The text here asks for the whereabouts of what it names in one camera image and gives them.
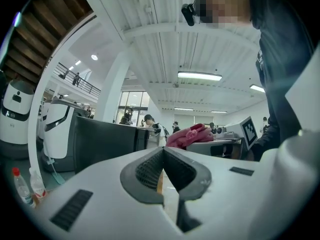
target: rectangular light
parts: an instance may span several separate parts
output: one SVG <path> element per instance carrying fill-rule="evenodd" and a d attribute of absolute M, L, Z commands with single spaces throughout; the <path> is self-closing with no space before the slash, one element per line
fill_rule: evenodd
<path fill-rule="evenodd" d="M 178 78 L 192 78 L 192 79 L 204 79 L 204 80 L 220 81 L 221 78 L 222 78 L 222 75 L 209 74 L 209 73 L 179 71 L 178 72 Z"/>
<path fill-rule="evenodd" d="M 227 111 L 211 111 L 211 113 L 227 113 Z"/>
<path fill-rule="evenodd" d="M 250 85 L 250 88 L 251 88 L 251 89 L 254 89 L 254 90 L 256 90 L 256 91 L 265 93 L 265 90 L 264 90 L 262 87 L 259 87 L 259 86 L 255 85 L 255 84 Z"/>
<path fill-rule="evenodd" d="M 175 107 L 174 110 L 194 111 L 192 108 L 180 108 L 180 107 Z"/>

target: pink cloth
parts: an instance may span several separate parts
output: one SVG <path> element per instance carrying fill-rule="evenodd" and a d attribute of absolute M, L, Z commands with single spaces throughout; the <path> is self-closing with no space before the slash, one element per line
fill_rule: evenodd
<path fill-rule="evenodd" d="M 214 135 L 210 128 L 206 128 L 204 124 L 198 123 L 170 135 L 165 146 L 185 150 L 187 146 L 194 142 L 212 142 L 213 140 Z"/>

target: wooden stairs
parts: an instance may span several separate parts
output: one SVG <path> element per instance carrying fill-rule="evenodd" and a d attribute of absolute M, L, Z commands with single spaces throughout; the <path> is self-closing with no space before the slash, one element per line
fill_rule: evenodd
<path fill-rule="evenodd" d="M 20 79 L 35 88 L 60 41 L 90 13 L 86 0 L 30 1 L 2 65 L 7 81 Z"/>

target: bottle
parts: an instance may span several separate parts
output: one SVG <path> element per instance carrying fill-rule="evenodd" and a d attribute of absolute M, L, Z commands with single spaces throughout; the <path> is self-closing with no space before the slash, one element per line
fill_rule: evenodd
<path fill-rule="evenodd" d="M 29 169 L 29 172 L 30 172 L 31 188 L 35 196 L 38 198 L 39 202 L 41 203 L 44 200 L 44 198 L 47 196 L 45 185 L 34 168 L 31 167 Z"/>
<path fill-rule="evenodd" d="M 22 201 L 32 208 L 36 207 L 36 203 L 30 195 L 30 191 L 25 179 L 21 176 L 19 168 L 14 167 L 12 168 L 12 172 L 14 175 L 14 185 L 16 191 L 18 192 L 19 196 L 21 197 Z"/>

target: black balcony railing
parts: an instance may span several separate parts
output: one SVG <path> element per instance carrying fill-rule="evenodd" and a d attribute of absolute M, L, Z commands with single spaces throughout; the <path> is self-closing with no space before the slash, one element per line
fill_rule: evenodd
<path fill-rule="evenodd" d="M 79 77 L 77 79 L 76 74 L 74 72 L 72 72 L 71 70 L 67 69 L 61 63 L 58 63 L 58 65 L 56 65 L 53 72 L 58 77 L 67 81 L 68 83 L 74 85 L 75 87 L 78 87 L 79 89 L 85 91 L 86 93 L 91 94 L 92 96 L 99 98 L 101 90 L 94 87 L 92 84 L 88 83 L 87 81 L 83 80 L 81 77 Z"/>

